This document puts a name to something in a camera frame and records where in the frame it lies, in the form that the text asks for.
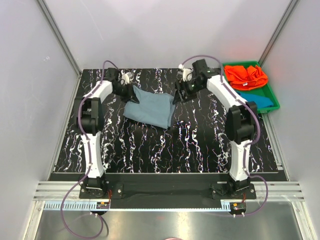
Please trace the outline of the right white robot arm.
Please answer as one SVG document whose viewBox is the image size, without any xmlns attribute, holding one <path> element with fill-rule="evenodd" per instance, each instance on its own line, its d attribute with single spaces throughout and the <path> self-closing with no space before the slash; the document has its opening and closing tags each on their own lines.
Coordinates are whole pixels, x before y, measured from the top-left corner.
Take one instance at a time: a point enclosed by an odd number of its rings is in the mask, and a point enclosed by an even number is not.
<svg viewBox="0 0 320 240">
<path fill-rule="evenodd" d="M 182 79 L 175 82 L 173 104 L 193 100 L 199 91 L 207 89 L 227 110 L 224 131 L 231 142 L 231 166 L 227 182 L 212 191 L 236 199 L 250 187 L 249 153 L 251 145 L 259 140 L 261 129 L 256 103 L 241 97 L 224 77 L 224 67 L 219 67 L 219 71 L 209 68 L 205 59 L 193 62 L 192 68 L 180 64 Z"/>
</svg>

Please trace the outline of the grey-blue t shirt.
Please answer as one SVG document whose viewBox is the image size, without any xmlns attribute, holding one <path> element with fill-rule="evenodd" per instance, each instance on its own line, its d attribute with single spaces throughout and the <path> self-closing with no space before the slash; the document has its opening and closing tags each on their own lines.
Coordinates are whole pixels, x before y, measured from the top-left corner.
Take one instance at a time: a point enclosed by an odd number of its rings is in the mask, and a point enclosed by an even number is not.
<svg viewBox="0 0 320 240">
<path fill-rule="evenodd" d="M 176 108 L 173 104 L 174 97 L 168 93 L 147 92 L 136 86 L 133 90 L 139 103 L 127 102 L 124 117 L 163 129 L 170 128 Z"/>
</svg>

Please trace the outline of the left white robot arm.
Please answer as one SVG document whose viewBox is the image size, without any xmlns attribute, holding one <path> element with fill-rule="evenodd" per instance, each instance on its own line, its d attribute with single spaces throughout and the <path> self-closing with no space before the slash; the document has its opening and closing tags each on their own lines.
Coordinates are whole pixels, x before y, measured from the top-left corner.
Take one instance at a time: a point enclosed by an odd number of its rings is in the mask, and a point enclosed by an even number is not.
<svg viewBox="0 0 320 240">
<path fill-rule="evenodd" d="M 132 78 L 130 72 L 122 74 L 117 68 L 108 68 L 107 72 L 101 74 L 101 80 L 93 89 L 74 100 L 76 127 L 80 130 L 85 154 L 85 174 L 79 180 L 82 199 L 103 198 L 110 193 L 101 157 L 100 139 L 105 124 L 102 103 L 109 95 L 114 94 L 125 103 L 138 104 L 139 100 L 131 84 Z"/>
</svg>

